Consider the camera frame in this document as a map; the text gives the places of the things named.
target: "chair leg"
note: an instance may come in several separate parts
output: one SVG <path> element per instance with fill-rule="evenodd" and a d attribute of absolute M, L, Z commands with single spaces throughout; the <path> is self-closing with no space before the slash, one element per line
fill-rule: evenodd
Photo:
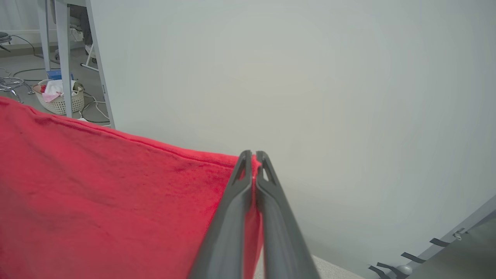
<path fill-rule="evenodd" d="M 21 97 L 19 97 L 19 95 L 17 95 L 17 93 L 15 93 L 15 91 L 13 89 L 10 90 L 12 92 L 12 94 L 17 98 L 17 101 L 19 103 L 24 103 L 22 100 L 21 100 Z"/>

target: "white table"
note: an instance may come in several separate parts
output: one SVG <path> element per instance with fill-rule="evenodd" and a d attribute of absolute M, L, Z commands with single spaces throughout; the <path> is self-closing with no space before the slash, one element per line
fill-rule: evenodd
<path fill-rule="evenodd" d="M 49 39 L 48 39 L 48 1 L 49 0 L 38 0 L 38 19 L 40 21 L 40 34 L 41 43 L 43 48 L 43 58 L 45 61 L 45 70 L 50 71 L 50 57 L 49 57 Z M 64 92 L 71 92 L 70 88 L 70 46 L 69 46 L 69 7 L 67 5 L 78 5 L 85 6 L 88 9 L 88 17 L 90 21 L 91 34 L 93 38 L 95 55 L 98 61 L 100 59 L 100 53 L 98 52 L 98 43 L 96 38 L 95 26 L 93 21 L 93 13 L 91 12 L 91 2 L 89 0 L 55 0 L 55 14 L 57 20 L 57 39 L 59 44 L 59 58 L 60 66 L 62 72 L 62 87 Z M 108 95 L 106 94 L 105 78 L 103 75 L 103 69 L 101 65 L 99 66 L 100 80 L 102 83 L 102 89 L 104 92 L 107 111 L 110 118 L 110 125 L 114 127 L 114 119 L 112 117 L 112 112 L 110 110 L 110 102 Z M 67 117 L 72 118 L 72 105 L 71 105 L 71 94 L 64 94 L 65 101 L 65 111 Z"/>

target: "black cable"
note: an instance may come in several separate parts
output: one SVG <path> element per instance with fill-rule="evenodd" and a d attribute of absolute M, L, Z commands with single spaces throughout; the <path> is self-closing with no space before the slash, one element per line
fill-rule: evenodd
<path fill-rule="evenodd" d="M 86 94 L 90 95 L 91 97 L 84 96 L 84 95 L 83 95 L 83 97 L 92 98 L 93 99 L 93 95 L 91 95 L 89 93 L 86 93 Z M 86 121 L 88 121 L 88 122 L 92 122 L 92 123 L 108 123 L 108 122 L 110 122 L 110 120 L 108 120 L 108 121 L 91 121 L 91 120 L 89 120 L 89 119 L 87 119 L 86 117 L 83 116 L 83 111 L 84 111 L 84 108 L 83 108 L 83 110 L 81 110 L 81 117 L 84 118 L 84 119 L 86 119 Z"/>
<path fill-rule="evenodd" d="M 36 52 L 34 51 L 34 47 L 33 47 L 33 45 L 31 45 L 31 43 L 30 43 L 30 42 L 28 42 L 26 39 L 21 38 L 21 37 L 19 37 L 19 36 L 17 36 L 17 35 L 11 35 L 11 37 L 17 37 L 17 38 L 19 38 L 19 39 L 21 39 L 21 40 L 26 41 L 26 43 L 28 43 L 28 44 L 29 44 L 29 45 L 33 48 L 33 55 L 36 55 Z"/>
<path fill-rule="evenodd" d="M 15 75 L 18 73 L 22 73 L 25 71 L 31 71 L 31 70 L 44 70 L 45 68 L 38 68 L 38 69 L 29 69 L 29 70 L 20 70 L 17 73 L 13 74 L 12 77 L 16 77 Z M 43 79 L 25 79 L 24 81 L 42 81 Z"/>

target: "table leg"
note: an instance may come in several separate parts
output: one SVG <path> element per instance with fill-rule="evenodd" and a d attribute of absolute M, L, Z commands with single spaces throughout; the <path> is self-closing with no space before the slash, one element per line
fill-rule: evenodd
<path fill-rule="evenodd" d="M 102 83 L 103 96 L 105 105 L 107 106 L 107 113 L 109 115 L 110 127 L 115 129 L 114 117 L 112 116 L 112 110 L 110 109 L 110 97 L 107 92 L 107 85 L 105 84 L 105 76 L 103 75 L 103 62 L 100 57 L 100 50 L 98 49 L 98 40 L 95 30 L 95 21 L 93 19 L 93 10 L 91 8 L 91 0 L 86 0 L 86 8 L 88 9 L 88 18 L 90 20 L 91 36 L 93 37 L 93 46 L 95 48 L 96 60 L 98 61 L 98 72 L 100 74 L 100 81 Z"/>
<path fill-rule="evenodd" d="M 64 92 L 65 113 L 72 118 L 72 86 L 69 69 L 69 7 L 63 0 L 55 1 L 57 19 L 57 40 L 59 42 L 59 58 L 62 72 L 62 89 Z"/>
<path fill-rule="evenodd" d="M 40 22 L 41 47 L 45 70 L 50 71 L 50 40 L 48 38 L 48 0 L 38 0 L 38 20 Z"/>

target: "blue box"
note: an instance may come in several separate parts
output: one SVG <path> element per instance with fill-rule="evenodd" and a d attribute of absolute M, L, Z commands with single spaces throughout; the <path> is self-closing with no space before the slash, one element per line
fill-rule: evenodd
<path fill-rule="evenodd" d="M 61 70 L 50 70 L 47 72 L 48 79 L 62 79 L 62 71 Z M 70 73 L 70 79 L 74 80 L 74 76 Z"/>

